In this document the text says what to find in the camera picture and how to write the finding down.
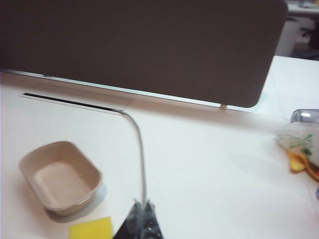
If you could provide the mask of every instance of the yellow sticky note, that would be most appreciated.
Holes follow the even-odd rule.
[[[69,227],[69,239],[112,239],[111,217]]]

